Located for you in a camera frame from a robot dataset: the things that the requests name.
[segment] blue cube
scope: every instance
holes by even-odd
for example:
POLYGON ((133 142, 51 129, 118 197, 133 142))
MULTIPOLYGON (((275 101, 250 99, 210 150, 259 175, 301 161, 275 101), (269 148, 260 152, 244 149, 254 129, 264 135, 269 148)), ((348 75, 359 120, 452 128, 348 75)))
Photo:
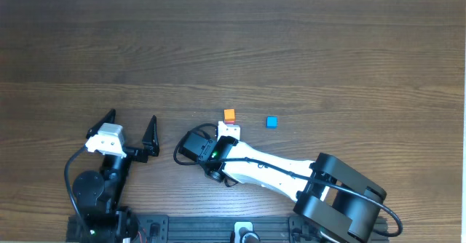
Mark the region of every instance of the blue cube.
POLYGON ((267 128, 277 128, 277 117, 276 116, 267 117, 267 128))

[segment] wooden table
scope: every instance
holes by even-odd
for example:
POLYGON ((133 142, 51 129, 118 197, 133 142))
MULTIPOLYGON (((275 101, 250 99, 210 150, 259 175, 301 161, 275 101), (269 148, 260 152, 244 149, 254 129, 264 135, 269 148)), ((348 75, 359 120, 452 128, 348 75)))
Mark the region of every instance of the wooden table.
POLYGON ((125 188, 136 212, 291 214, 173 161, 235 108, 254 148, 324 151, 381 185, 405 225, 392 242, 458 242, 464 72, 465 0, 0 0, 0 239, 64 240, 63 167, 110 108, 135 146, 159 120, 160 156, 125 188))

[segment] wood grain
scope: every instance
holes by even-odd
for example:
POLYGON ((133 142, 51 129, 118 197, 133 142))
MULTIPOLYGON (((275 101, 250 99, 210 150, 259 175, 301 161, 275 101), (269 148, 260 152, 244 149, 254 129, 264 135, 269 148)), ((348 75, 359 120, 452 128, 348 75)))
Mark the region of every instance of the wood grain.
POLYGON ((64 240, 63 167, 110 108, 136 146, 158 118, 160 156, 125 188, 135 211, 291 214, 173 162, 235 108, 254 148, 324 151, 381 185, 405 224, 392 242, 459 241, 465 0, 0 0, 0 17, 0 240, 64 240))

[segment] orange cube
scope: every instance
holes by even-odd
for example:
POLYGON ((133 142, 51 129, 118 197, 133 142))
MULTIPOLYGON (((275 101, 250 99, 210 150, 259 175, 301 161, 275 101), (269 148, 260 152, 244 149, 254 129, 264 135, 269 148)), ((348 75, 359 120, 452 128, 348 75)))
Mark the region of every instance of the orange cube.
POLYGON ((234 124, 234 109, 225 109, 225 123, 234 124))

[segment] small block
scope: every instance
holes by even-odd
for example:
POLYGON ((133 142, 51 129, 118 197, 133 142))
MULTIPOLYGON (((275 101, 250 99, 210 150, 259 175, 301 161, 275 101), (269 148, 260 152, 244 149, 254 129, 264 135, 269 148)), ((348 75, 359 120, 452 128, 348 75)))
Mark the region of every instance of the small block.
POLYGON ((276 116, 267 117, 267 128, 277 128, 277 117, 276 116))
POLYGON ((225 109, 225 122, 233 122, 234 124, 234 109, 225 109))

